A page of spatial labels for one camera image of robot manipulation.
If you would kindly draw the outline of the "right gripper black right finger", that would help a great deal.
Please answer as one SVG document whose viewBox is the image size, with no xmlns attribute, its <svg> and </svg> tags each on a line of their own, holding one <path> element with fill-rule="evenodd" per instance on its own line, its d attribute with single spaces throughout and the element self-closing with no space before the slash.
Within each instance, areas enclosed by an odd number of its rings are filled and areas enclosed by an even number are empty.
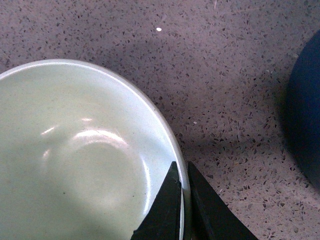
<svg viewBox="0 0 320 240">
<path fill-rule="evenodd" d="M 192 221 L 199 240 L 256 240 L 257 237 L 232 213 L 205 177 L 190 161 L 188 177 Z"/>
</svg>

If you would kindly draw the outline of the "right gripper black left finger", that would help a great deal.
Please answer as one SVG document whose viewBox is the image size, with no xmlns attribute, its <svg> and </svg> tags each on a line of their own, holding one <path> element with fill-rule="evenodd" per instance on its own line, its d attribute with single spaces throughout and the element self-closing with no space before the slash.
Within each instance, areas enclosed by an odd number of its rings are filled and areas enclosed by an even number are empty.
<svg viewBox="0 0 320 240">
<path fill-rule="evenodd" d="M 173 161 L 154 202 L 133 231 L 132 240 L 178 240 L 181 229 L 182 185 L 177 163 Z"/>
</svg>

